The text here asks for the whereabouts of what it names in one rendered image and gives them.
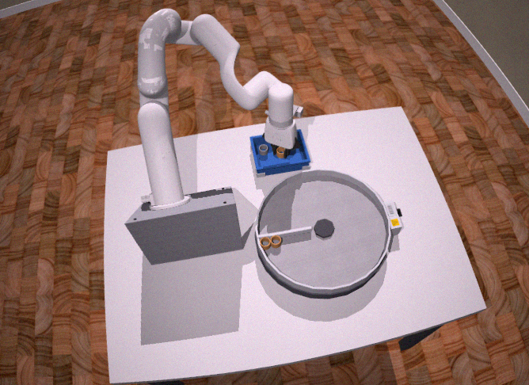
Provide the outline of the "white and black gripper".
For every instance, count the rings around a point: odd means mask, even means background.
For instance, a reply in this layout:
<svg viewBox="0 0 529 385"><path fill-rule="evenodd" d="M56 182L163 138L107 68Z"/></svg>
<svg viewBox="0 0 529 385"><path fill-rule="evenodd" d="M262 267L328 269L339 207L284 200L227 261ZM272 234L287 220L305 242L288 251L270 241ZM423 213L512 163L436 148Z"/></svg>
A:
<svg viewBox="0 0 529 385"><path fill-rule="evenodd" d="M278 147L285 148L284 158L289 156L291 150L294 148L299 149L301 146L297 140L297 127L294 119L290 126L286 128L276 128L270 124L269 118L267 118L262 137L264 137L266 142L271 143L274 155L276 155L276 149Z"/></svg>

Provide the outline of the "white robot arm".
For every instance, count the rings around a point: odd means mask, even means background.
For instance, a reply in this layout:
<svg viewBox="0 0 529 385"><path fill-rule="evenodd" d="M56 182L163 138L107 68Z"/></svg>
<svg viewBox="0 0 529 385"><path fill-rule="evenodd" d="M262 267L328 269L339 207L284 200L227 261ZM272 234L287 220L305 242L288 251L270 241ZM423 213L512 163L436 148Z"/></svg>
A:
<svg viewBox="0 0 529 385"><path fill-rule="evenodd" d="M139 34L137 80L138 126L151 188L151 194L141 196L141 201L150 202L151 210L174 208L190 201L183 193L169 117L166 43L203 45L219 62L225 90L242 108L254 110L268 98L265 114L272 126L286 128L292 124L293 116L301 118L303 114L303 107L294 105L293 89L267 71L258 73L244 86L238 82L234 62L240 44L212 15L182 21L172 9L152 14Z"/></svg>

